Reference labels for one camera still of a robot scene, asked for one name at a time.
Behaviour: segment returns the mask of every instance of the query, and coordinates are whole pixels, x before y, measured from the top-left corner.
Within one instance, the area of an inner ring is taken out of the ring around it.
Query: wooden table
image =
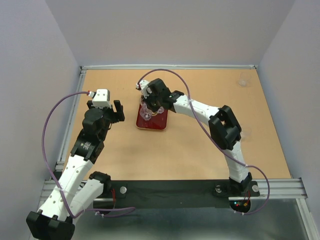
[[[113,180],[227,179],[229,170],[222,153],[210,142],[195,119],[169,112],[164,131],[136,127],[140,92],[135,90],[146,69],[88,70],[83,90],[109,89],[110,100],[120,100],[125,121],[112,125],[104,149],[85,179],[100,171]],[[177,69],[187,82],[191,97],[222,107],[228,105],[245,137],[242,152],[248,165],[260,167],[268,178],[291,178],[268,105],[255,69]],[[182,82],[169,72],[153,72],[145,79],[161,78],[173,92],[186,93]],[[247,86],[239,85],[247,80]],[[82,129],[89,98],[82,95],[76,112],[69,152]],[[263,176],[251,169],[253,178]]]

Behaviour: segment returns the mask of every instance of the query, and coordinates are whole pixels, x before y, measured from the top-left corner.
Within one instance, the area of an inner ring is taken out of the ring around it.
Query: red plate
[[[168,110],[164,110],[161,114],[156,114],[149,121],[143,119],[140,115],[141,105],[139,104],[138,116],[136,118],[136,126],[139,129],[163,131],[167,127]]]

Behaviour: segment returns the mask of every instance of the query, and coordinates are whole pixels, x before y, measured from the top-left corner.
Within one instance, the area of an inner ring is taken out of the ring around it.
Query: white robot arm
[[[210,128],[211,138],[216,144],[226,155],[245,164],[240,143],[241,127],[230,107],[218,108],[193,99],[189,100],[188,96],[180,91],[171,92],[159,78],[151,82],[142,80],[136,88],[142,94],[142,101],[153,112],[164,107],[172,112],[194,118],[189,103],[191,101],[198,119]],[[252,180],[251,174],[245,166],[236,163],[229,157],[226,156],[225,160],[229,168],[230,180],[234,182],[234,186],[239,192],[243,192]]]
[[[111,177],[96,171],[77,193],[80,183],[104,148],[104,140],[111,124],[125,120],[123,106],[119,100],[113,101],[116,112],[113,110],[109,102],[109,90],[98,89],[96,92],[89,92],[88,95],[93,99],[87,102],[89,110],[84,114],[83,129],[76,139],[65,170],[59,179],[61,189],[55,186],[38,211],[31,211],[26,219],[36,239],[71,239],[75,224],[81,215],[75,219],[70,217],[61,190],[73,215],[87,209],[95,198],[111,190]]]

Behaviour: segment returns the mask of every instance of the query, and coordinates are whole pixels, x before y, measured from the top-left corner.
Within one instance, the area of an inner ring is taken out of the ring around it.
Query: gray wall
[[[48,171],[41,134],[50,108],[76,89],[79,68],[44,0],[5,0],[0,7],[0,239],[26,240]],[[70,102],[49,122],[46,149],[58,156]]]
[[[294,0],[46,0],[81,66],[258,64]]]
[[[290,172],[320,229],[320,1],[296,0],[258,67]]]

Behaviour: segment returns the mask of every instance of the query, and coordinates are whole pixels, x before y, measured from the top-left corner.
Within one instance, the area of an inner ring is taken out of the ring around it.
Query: bolt
[[[125,194],[127,192],[127,188],[125,186],[120,187],[120,193]]]
[[[259,192],[259,187],[258,187],[258,185],[253,185],[253,186],[252,186],[252,190],[253,190],[255,193]]]
[[[221,188],[220,188],[220,185],[218,185],[218,186],[215,187],[215,191],[216,191],[218,194],[222,193],[222,190],[221,190]]]

